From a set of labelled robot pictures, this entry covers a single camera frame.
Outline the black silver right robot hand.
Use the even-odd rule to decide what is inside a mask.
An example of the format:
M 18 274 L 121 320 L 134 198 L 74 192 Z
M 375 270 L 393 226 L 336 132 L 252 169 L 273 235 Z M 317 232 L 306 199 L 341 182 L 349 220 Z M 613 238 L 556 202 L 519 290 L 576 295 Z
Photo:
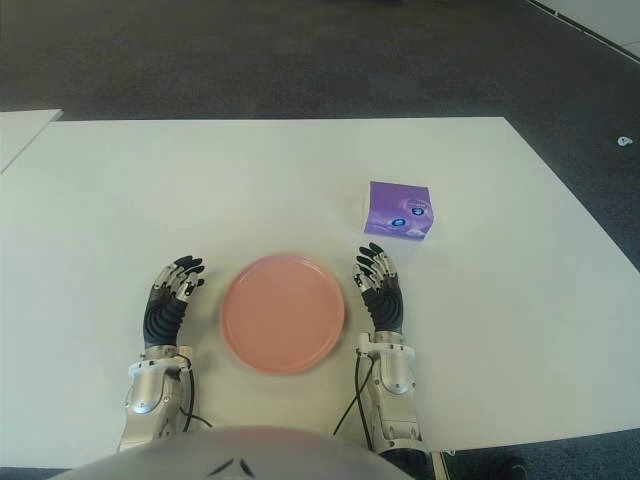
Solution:
M 398 272 L 391 257 L 376 243 L 359 248 L 352 278 L 360 291 L 375 332 L 401 334 L 404 301 Z

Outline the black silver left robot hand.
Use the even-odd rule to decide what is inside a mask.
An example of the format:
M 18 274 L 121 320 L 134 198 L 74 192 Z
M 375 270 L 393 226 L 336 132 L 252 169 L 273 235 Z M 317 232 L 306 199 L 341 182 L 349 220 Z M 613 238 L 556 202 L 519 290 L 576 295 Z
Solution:
M 191 255 L 165 266 L 154 280 L 143 317 L 145 348 L 176 346 L 187 306 L 192 294 L 205 280 L 201 258 Z

